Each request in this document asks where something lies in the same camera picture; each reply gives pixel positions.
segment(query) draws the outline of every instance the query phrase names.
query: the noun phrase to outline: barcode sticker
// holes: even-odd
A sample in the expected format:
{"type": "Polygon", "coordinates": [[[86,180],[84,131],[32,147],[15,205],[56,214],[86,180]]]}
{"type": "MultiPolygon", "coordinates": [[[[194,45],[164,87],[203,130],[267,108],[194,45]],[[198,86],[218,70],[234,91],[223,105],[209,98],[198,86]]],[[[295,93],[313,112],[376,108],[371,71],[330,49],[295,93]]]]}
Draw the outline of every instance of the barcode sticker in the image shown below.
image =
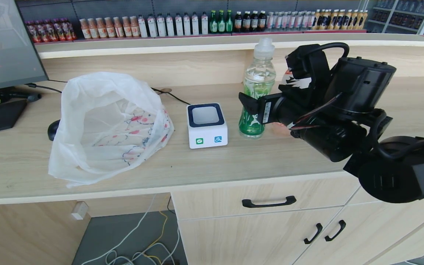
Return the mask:
{"type": "Polygon", "coordinates": [[[266,106],[264,106],[263,123],[267,123],[268,122],[269,111],[271,111],[271,102],[266,102],[266,106]]]}

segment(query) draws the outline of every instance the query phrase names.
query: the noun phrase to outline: plastic bag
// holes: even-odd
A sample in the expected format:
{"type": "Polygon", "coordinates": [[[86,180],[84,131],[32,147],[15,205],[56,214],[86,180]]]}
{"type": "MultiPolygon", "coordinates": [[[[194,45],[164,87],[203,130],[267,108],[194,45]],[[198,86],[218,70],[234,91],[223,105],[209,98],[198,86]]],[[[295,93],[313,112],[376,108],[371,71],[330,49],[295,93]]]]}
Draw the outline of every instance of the plastic bag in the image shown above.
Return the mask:
{"type": "Polygon", "coordinates": [[[69,180],[68,187],[111,178],[139,166],[173,131],[165,106],[146,82],[108,72],[76,77],[61,96],[49,174],[69,180]]]}

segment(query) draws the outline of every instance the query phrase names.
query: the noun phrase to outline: wooden cabinet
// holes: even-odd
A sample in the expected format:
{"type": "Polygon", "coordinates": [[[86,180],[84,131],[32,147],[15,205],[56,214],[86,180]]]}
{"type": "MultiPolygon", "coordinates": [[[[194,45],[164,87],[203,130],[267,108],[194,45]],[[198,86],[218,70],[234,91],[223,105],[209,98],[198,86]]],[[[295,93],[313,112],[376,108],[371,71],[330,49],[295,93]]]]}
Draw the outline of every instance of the wooden cabinet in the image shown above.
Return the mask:
{"type": "Polygon", "coordinates": [[[288,265],[340,207],[179,221],[189,265],[288,265]]]}

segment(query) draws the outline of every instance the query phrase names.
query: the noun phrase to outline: gray floor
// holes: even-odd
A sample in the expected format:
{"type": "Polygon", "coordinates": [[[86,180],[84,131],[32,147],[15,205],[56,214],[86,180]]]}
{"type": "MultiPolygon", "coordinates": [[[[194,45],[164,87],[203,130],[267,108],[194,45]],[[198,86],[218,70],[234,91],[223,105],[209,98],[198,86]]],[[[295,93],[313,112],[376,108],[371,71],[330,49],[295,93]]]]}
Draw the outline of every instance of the gray floor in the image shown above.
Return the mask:
{"type": "MultiPolygon", "coordinates": [[[[164,211],[168,216],[165,225],[165,233],[160,242],[166,245],[169,251],[172,251],[177,237],[178,224],[175,215],[168,211],[164,211]]],[[[89,222],[83,240],[79,245],[78,252],[73,260],[73,265],[81,265],[83,262],[96,258],[117,245],[135,226],[143,216],[143,213],[135,213],[133,215],[116,215],[102,218],[92,218],[89,222]]],[[[143,251],[150,243],[155,241],[161,235],[161,229],[165,217],[159,212],[147,213],[142,223],[117,250],[118,255],[124,255],[129,258],[137,251],[143,251]]],[[[148,255],[155,255],[163,261],[168,255],[165,249],[157,245],[147,252],[148,255]]],[[[179,260],[180,265],[186,265],[186,257],[182,241],[180,240],[178,248],[173,254],[175,260],[179,260]]],[[[124,264],[126,261],[118,261],[117,264],[124,264]]],[[[135,260],[135,265],[152,265],[147,258],[139,258],[135,260]]],[[[87,265],[106,265],[105,257],[88,263],[87,265]]]]}

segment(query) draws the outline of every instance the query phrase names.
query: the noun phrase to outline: black handle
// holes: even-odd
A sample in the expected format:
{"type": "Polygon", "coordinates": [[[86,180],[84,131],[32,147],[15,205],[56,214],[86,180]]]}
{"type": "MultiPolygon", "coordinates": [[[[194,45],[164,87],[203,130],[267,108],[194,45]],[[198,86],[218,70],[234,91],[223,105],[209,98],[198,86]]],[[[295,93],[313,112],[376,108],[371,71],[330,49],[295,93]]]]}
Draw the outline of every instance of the black handle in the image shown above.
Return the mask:
{"type": "Polygon", "coordinates": [[[346,223],[344,220],[340,220],[338,223],[340,224],[340,230],[338,231],[338,233],[336,233],[336,235],[333,237],[325,236],[325,241],[332,241],[341,233],[341,231],[343,231],[343,229],[345,229],[346,223]]]}
{"type": "Polygon", "coordinates": [[[264,207],[291,205],[292,203],[295,203],[296,201],[297,200],[294,196],[287,196],[286,201],[283,203],[256,205],[252,203],[250,199],[243,199],[242,204],[243,204],[243,207],[246,207],[246,208],[264,208],[264,207]]]}
{"type": "Polygon", "coordinates": [[[306,238],[306,239],[303,240],[303,242],[305,243],[305,245],[308,245],[308,244],[312,243],[313,240],[315,240],[315,238],[317,238],[317,236],[320,235],[320,233],[321,233],[321,231],[323,229],[323,226],[322,226],[321,223],[317,223],[316,227],[317,227],[317,233],[312,237],[312,239],[311,240],[308,240],[306,238]]]}

